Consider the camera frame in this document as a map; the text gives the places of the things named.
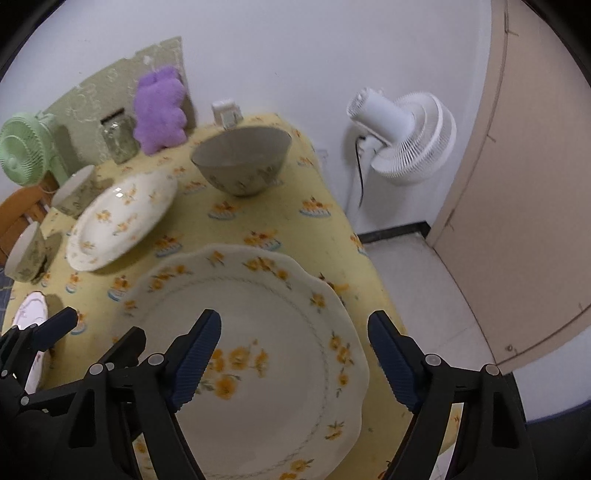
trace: jar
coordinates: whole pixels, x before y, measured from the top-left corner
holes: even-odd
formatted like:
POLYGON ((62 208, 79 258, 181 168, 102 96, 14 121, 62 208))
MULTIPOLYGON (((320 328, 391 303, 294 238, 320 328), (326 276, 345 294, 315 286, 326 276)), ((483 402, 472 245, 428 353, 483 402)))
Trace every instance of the jar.
POLYGON ((117 165, 137 155, 139 145, 134 138, 134 121, 125 114, 124 108, 103 118, 100 123, 109 153, 117 165))

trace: silver screw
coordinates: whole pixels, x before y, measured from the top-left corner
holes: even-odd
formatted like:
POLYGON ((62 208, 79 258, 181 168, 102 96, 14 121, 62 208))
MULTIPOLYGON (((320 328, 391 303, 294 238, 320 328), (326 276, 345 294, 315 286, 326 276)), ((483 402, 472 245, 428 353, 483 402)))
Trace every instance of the silver screw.
POLYGON ((484 370, 486 370, 486 373, 492 375, 493 377, 501 373, 499 367, 493 364, 488 364, 486 367, 484 367, 484 370))
POLYGON ((88 371, 91 375, 98 375, 103 371, 103 366, 101 364, 94 364, 90 366, 88 371))
POLYGON ((437 367, 441 365, 441 357, 435 355, 434 353, 430 353, 425 357, 425 361, 427 365, 431 365, 432 367, 437 367))
POLYGON ((164 362, 164 355, 161 353, 155 353, 148 357, 148 363, 150 365, 159 365, 164 362))

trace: green fan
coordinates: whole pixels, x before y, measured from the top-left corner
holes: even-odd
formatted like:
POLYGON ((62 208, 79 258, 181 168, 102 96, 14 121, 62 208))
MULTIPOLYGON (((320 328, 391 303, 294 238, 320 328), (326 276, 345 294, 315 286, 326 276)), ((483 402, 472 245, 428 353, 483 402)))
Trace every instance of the green fan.
POLYGON ((42 181, 50 171, 59 185, 69 178, 57 152, 53 132, 54 115, 17 113, 0 130, 0 165, 14 183, 28 187, 42 181))

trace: black cord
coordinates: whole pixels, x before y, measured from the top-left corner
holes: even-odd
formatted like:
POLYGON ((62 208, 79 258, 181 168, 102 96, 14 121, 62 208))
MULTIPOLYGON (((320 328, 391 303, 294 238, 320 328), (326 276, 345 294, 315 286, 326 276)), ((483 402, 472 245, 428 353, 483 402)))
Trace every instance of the black cord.
POLYGON ((361 208, 361 203, 363 202, 363 175, 361 173, 361 162, 359 161, 359 140, 365 140, 365 137, 362 135, 358 136, 355 139, 355 155, 357 156, 357 171, 359 172, 359 182, 361 184, 361 198, 359 199, 358 208, 361 208))

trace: white floor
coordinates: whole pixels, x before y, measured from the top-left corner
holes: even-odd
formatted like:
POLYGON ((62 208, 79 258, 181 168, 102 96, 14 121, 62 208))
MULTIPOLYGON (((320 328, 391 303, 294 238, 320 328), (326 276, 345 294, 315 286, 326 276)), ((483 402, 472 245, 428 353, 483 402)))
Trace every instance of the white floor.
MULTIPOLYGON (((417 234, 365 246, 408 334, 425 353, 453 367, 494 363, 476 319, 437 254, 417 234)), ((439 456, 431 480, 443 480, 453 449, 439 456)))

